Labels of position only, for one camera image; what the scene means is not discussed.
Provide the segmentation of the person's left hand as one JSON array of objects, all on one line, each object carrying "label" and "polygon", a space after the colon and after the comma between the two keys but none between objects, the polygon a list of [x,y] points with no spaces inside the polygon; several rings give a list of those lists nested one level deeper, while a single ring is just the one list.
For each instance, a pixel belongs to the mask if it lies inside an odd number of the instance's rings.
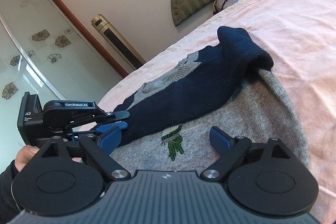
[{"label": "person's left hand", "polygon": [[22,147],[15,157],[15,168],[20,172],[26,164],[35,156],[35,154],[39,151],[38,147],[25,145]]}]

